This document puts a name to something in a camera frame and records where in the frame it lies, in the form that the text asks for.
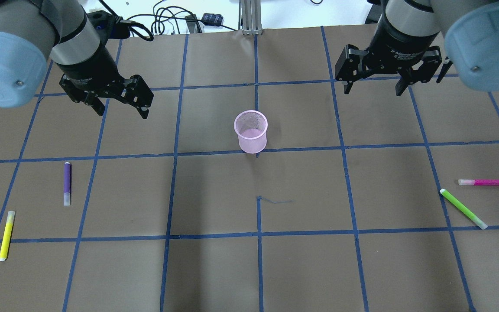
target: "white marker cap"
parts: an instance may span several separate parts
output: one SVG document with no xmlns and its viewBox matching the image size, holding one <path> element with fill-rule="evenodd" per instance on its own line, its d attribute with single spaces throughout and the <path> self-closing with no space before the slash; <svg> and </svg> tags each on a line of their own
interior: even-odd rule
<svg viewBox="0 0 499 312">
<path fill-rule="evenodd" d="M 475 185 L 475 180 L 459 179 L 457 183 L 459 185 Z"/>
<path fill-rule="evenodd" d="M 64 193 L 64 198 L 63 198 L 63 205 L 65 207 L 69 207 L 71 205 L 71 194 L 70 193 Z"/>
</svg>

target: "white floor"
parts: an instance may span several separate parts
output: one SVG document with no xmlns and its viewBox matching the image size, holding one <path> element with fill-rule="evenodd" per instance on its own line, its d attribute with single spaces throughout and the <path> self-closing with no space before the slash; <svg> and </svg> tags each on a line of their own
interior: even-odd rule
<svg viewBox="0 0 499 312">
<path fill-rule="evenodd" d="M 78 0 L 87 12 L 103 10 L 98 0 Z M 128 18 L 135 14 L 151 14 L 157 0 L 107 0 L 106 3 L 120 16 Z M 238 0 L 165 0 L 159 7 L 179 6 L 201 18 L 204 13 L 222 14 L 223 24 L 238 28 Z M 312 26 L 334 26 L 363 24 L 371 4 L 366 0 L 323 0 L 319 5 L 310 0 L 261 0 L 263 28 L 301 28 Z M 150 16 L 136 18 L 147 26 L 153 22 Z M 186 33 L 186 23 L 179 20 L 181 33 Z M 166 24 L 166 33 L 171 33 Z M 206 26 L 204 32 L 228 31 L 222 27 Z"/>
</svg>

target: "mesh pencil cup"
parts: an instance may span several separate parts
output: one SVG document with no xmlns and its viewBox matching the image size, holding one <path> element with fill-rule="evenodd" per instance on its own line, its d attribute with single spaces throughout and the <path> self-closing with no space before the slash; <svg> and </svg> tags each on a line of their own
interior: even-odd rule
<svg viewBox="0 0 499 312">
<path fill-rule="evenodd" d="M 234 119 L 234 131 L 240 148 L 248 154 L 257 154 L 267 145 L 267 118 L 256 110 L 247 110 Z"/>
</svg>

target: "black device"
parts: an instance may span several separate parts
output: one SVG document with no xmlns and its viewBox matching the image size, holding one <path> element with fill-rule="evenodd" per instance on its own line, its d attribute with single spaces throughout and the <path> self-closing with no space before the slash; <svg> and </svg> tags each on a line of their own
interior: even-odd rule
<svg viewBox="0 0 499 312">
<path fill-rule="evenodd" d="M 87 14 L 87 20 L 100 38 L 96 52 L 86 61 L 75 65 L 57 64 L 64 72 L 59 82 L 72 101 L 83 101 L 98 115 L 103 115 L 105 105 L 99 98 L 113 98 L 136 108 L 143 119 L 149 114 L 153 93 L 140 75 L 123 78 L 105 44 L 111 39 L 130 37 L 134 22 L 105 11 Z"/>
<path fill-rule="evenodd" d="M 398 73 L 401 78 L 395 89 L 396 95 L 401 95 L 409 85 L 430 81 L 442 63 L 440 48 L 430 46 L 440 31 L 430 6 L 413 0 L 391 0 L 390 4 L 382 0 L 378 4 L 383 14 L 369 47 L 360 50 L 355 45 L 346 45 L 334 66 L 336 79 L 344 82 L 345 94 L 359 79 Z M 402 23 L 401 16 L 418 18 Z M 421 61 L 420 67 L 413 69 Z"/>
</svg>

